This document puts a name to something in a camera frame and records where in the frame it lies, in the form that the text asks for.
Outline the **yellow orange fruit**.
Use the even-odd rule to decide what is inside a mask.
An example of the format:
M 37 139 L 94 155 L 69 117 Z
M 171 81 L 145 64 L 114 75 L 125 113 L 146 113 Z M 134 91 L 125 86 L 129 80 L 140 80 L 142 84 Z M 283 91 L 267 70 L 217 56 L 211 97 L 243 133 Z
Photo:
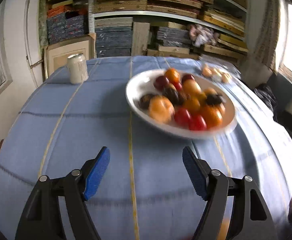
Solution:
M 219 230 L 219 234 L 217 236 L 217 240 L 225 240 L 226 239 L 229 225 L 230 225 L 230 219 L 229 218 L 224 218 L 222 220 L 222 223 L 221 223 L 221 226 L 220 226 L 220 230 Z

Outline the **blue checked tablecloth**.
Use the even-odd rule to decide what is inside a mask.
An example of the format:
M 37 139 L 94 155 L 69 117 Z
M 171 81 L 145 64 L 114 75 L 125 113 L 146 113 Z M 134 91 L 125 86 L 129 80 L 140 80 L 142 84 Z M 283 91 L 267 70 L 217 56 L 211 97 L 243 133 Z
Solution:
M 238 82 L 223 86 L 236 108 L 231 133 L 206 140 L 172 137 L 131 113 L 125 98 L 131 77 L 173 67 L 197 73 L 193 60 L 146 56 L 88 62 L 89 79 L 69 82 L 59 69 L 27 100 L 0 150 L 0 230 L 14 239 L 26 200 L 38 176 L 67 175 L 103 146 L 111 159 L 87 208 L 102 239 L 187 239 L 205 202 L 182 162 L 189 146 L 225 175 L 250 175 L 271 212 L 279 239 L 288 223 L 292 195 L 292 140 L 259 99 Z

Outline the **red tomato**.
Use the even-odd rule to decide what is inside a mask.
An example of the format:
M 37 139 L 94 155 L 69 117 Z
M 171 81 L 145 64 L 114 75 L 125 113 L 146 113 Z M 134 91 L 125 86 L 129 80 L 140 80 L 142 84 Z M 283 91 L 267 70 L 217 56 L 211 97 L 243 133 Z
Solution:
M 174 120 L 179 126 L 188 127 L 191 115 L 186 108 L 181 107 L 175 112 Z
M 188 128 L 191 131 L 205 131 L 207 129 L 207 124 L 202 115 L 196 114 L 191 116 Z

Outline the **mandarin at plate front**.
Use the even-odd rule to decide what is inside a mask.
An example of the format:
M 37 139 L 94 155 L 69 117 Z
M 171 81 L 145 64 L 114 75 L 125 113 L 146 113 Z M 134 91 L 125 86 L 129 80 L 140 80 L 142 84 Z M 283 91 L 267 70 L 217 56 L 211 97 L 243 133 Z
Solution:
M 200 113 L 204 118 L 208 129 L 220 126 L 222 124 L 222 115 L 217 107 L 210 105 L 202 106 Z

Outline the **mandarin at plate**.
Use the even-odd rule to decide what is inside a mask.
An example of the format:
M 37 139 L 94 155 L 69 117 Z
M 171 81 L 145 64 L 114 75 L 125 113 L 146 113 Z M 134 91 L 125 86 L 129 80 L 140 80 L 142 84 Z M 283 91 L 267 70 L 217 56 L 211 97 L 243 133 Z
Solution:
M 164 76 L 169 80 L 170 83 L 179 82 L 180 81 L 180 74 L 174 68 L 169 68 L 164 73 Z
M 202 106 L 200 113 L 204 118 L 208 129 L 220 126 L 222 124 L 222 115 L 217 107 L 210 105 Z

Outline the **dark chair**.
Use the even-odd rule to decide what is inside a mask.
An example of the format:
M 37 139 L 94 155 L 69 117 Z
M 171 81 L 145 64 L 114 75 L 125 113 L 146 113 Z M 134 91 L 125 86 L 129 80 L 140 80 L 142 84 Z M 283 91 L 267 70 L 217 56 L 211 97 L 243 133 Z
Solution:
M 261 83 L 254 94 L 273 112 L 282 112 L 292 101 L 292 82 L 282 74 L 272 74 L 266 83 Z

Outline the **clear plastic fruit package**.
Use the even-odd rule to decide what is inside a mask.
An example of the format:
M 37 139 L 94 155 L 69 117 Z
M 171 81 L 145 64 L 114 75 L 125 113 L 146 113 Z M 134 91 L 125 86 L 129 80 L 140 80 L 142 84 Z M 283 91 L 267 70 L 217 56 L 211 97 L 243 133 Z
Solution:
M 235 79 L 241 80 L 241 72 L 226 60 L 208 55 L 199 56 L 201 62 L 200 74 L 213 82 L 229 84 Z

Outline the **large dark water chestnut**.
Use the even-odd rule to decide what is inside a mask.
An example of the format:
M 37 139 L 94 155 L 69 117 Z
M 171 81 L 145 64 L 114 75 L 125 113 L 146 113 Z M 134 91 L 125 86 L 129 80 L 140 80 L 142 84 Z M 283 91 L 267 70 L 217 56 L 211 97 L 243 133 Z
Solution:
M 150 105 L 150 100 L 155 96 L 153 93 L 149 94 L 144 94 L 140 99 L 139 99 L 139 107 L 143 110 L 146 110 L 149 108 Z

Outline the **white beverage can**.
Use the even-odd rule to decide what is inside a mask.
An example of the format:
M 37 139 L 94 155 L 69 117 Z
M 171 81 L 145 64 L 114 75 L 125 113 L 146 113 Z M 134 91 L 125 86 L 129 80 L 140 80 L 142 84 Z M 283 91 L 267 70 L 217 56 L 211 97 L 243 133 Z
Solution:
M 83 53 L 72 54 L 67 57 L 67 69 L 71 84 L 83 83 L 88 79 L 86 58 Z

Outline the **dark red plum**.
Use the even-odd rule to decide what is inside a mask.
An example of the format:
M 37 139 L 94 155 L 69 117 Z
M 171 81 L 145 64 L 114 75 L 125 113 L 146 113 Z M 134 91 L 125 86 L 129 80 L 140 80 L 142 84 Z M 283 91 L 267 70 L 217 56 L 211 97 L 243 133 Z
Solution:
M 169 79 L 166 76 L 161 75 L 155 79 L 153 85 L 157 90 L 162 91 L 169 83 Z

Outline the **framed picture leaning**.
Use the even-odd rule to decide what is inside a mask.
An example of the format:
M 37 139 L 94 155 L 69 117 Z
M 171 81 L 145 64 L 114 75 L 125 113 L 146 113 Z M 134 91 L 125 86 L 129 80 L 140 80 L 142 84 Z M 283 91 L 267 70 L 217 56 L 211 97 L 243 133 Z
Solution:
M 44 48 L 44 74 L 47 79 L 55 70 L 67 63 L 73 54 L 83 54 L 86 60 L 96 58 L 96 33 L 70 38 Z

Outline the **mandarin at plate back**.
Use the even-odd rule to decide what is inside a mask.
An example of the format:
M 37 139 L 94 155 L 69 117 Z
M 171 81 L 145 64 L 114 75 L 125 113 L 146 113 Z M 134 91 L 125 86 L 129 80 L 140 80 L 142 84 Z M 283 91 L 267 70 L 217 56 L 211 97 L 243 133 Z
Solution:
M 180 74 L 174 68 L 169 68 L 164 73 L 164 76 L 169 80 L 170 83 L 179 82 L 180 81 Z

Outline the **white oval plate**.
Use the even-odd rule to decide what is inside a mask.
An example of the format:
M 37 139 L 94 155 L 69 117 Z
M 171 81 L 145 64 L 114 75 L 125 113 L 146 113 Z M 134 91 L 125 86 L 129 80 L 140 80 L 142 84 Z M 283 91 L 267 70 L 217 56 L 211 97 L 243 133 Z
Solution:
M 207 139 L 216 135 L 224 133 L 231 133 L 237 126 L 236 109 L 232 100 L 227 96 L 225 91 L 219 88 L 212 81 L 205 79 L 199 75 L 194 75 L 196 82 L 202 89 L 212 87 L 220 93 L 225 99 L 224 106 L 226 113 L 223 116 L 222 124 L 218 127 L 212 128 L 208 131 L 191 131 L 186 128 L 177 126 L 174 121 L 167 124 L 162 124 L 151 118 L 147 111 L 139 107 L 138 101 L 141 96 L 148 93 L 156 93 L 153 83 L 155 79 L 165 72 L 164 69 L 153 69 L 139 73 L 132 77 L 126 85 L 126 100 L 133 113 L 135 113 L 141 120 L 145 121 L 148 125 L 175 137 L 186 139 Z

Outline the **pink plastic bag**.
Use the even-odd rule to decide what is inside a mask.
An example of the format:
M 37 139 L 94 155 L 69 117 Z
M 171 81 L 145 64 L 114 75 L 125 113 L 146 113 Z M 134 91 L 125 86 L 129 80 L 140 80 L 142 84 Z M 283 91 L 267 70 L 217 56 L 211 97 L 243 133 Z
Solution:
M 219 34 L 215 33 L 213 29 L 204 27 L 200 24 L 190 24 L 188 25 L 189 38 L 192 41 L 194 47 L 199 48 L 202 45 L 212 45 L 217 44 Z

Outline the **metal shelf with boxes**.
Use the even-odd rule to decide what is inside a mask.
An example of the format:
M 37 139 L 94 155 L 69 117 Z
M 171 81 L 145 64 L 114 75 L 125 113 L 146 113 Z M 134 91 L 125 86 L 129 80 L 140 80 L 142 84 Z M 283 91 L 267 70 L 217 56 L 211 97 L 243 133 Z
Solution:
M 246 0 L 44 0 L 47 40 L 55 44 L 96 33 L 96 57 L 247 54 Z M 188 25 L 219 34 L 217 44 L 192 45 Z

